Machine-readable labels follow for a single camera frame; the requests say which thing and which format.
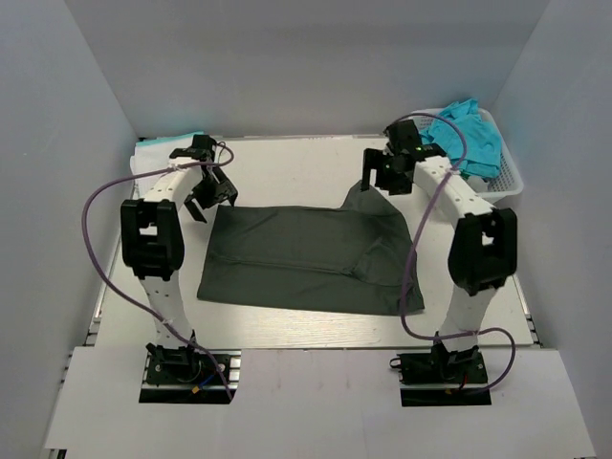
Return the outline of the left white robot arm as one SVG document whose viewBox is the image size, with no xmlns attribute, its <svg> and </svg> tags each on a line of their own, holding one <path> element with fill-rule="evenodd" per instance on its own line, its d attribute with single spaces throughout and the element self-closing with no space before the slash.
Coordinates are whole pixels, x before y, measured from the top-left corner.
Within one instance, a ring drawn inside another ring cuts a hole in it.
<svg viewBox="0 0 612 459">
<path fill-rule="evenodd" d="M 183 382 L 200 375 L 202 358 L 185 348 L 197 339 L 179 285 L 179 270 L 186 258 L 179 213 L 185 208 L 194 221 L 205 223 L 205 209 L 235 204 L 238 190 L 222 169 L 224 147 L 209 135 L 196 135 L 191 145 L 170 153 L 166 171 L 154 176 L 153 186 L 143 196 L 120 206 L 123 263 L 144 289 L 153 311 L 156 343 L 164 349 L 179 349 L 168 367 Z"/>
</svg>

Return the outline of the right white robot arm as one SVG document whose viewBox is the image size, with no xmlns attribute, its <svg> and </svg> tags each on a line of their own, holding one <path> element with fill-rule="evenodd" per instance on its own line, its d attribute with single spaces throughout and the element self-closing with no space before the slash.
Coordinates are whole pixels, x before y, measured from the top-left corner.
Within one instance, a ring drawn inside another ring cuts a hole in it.
<svg viewBox="0 0 612 459">
<path fill-rule="evenodd" d="M 486 332 L 482 322 L 493 297 L 516 271 L 517 217 L 480 197 L 441 146 L 424 144 L 412 116 L 390 123 L 384 134 L 384 149 L 363 153 L 361 190 L 406 195 L 418 187 L 429 198 L 426 211 L 441 210 L 454 229 L 448 252 L 453 291 L 446 318 L 430 337 L 444 347 L 431 358 L 432 371 L 451 382 L 465 372 Z"/>
</svg>

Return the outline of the dark grey t shirt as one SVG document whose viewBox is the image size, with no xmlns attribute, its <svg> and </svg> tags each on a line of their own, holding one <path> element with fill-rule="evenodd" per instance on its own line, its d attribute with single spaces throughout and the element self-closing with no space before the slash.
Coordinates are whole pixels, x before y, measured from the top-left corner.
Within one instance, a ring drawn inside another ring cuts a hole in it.
<svg viewBox="0 0 612 459">
<path fill-rule="evenodd" d="M 412 246 L 401 212 L 375 188 L 353 185 L 338 208 L 220 207 L 197 297 L 266 308 L 395 316 L 424 310 L 404 292 Z"/>
</svg>

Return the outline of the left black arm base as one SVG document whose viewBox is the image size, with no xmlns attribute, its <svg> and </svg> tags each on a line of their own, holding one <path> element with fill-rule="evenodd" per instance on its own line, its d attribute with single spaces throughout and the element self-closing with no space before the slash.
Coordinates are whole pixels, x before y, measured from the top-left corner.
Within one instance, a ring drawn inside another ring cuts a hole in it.
<svg viewBox="0 0 612 459">
<path fill-rule="evenodd" d="M 239 383 L 239 351 L 213 353 L 148 343 L 140 404 L 230 404 Z"/>
</svg>

